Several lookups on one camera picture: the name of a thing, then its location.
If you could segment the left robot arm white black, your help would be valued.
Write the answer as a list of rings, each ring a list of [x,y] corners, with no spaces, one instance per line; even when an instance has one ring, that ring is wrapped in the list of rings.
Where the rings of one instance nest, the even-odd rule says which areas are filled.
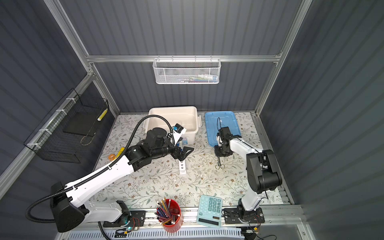
[[[141,123],[150,118],[164,121],[166,128],[153,128],[147,131],[144,140],[132,145]],[[76,181],[52,185],[50,195],[27,207],[26,219],[34,223],[55,224],[60,233],[88,222],[127,224],[130,211],[124,201],[102,204],[92,202],[90,198],[113,182],[151,164],[152,160],[171,155],[175,160],[184,161],[194,151],[191,147],[178,146],[186,131],[180,124],[172,126],[162,116],[145,116],[137,123],[123,152],[115,160]]]

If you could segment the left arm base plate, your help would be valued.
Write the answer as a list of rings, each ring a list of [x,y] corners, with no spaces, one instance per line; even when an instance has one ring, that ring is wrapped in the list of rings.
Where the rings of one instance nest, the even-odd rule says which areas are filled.
[[[143,227],[146,211],[130,211],[130,215],[123,214],[115,222],[103,222],[104,228]]]

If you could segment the metal scissors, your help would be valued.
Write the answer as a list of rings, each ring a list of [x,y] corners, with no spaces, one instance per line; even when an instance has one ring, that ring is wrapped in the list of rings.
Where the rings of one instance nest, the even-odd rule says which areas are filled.
[[[215,169],[217,170],[223,170],[225,169],[225,165],[221,163],[220,157],[217,157],[217,164],[215,165]]]

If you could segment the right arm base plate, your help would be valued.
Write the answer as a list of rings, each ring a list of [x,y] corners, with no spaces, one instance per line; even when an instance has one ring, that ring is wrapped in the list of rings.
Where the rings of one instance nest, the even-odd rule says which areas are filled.
[[[226,224],[264,224],[265,217],[261,208],[245,211],[241,208],[225,208],[222,210]]]

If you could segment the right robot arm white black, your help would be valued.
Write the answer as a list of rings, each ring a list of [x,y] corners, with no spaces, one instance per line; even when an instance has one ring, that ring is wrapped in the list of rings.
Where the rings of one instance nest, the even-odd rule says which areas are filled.
[[[264,223],[260,203],[267,198],[267,191],[273,191],[283,182],[277,159],[271,150],[262,150],[246,142],[240,135],[233,135],[229,127],[222,127],[221,119],[217,119],[217,142],[214,146],[218,158],[216,169],[223,169],[220,158],[236,153],[246,160],[248,190],[239,199],[235,212],[223,209],[227,224],[236,220],[241,223]]]

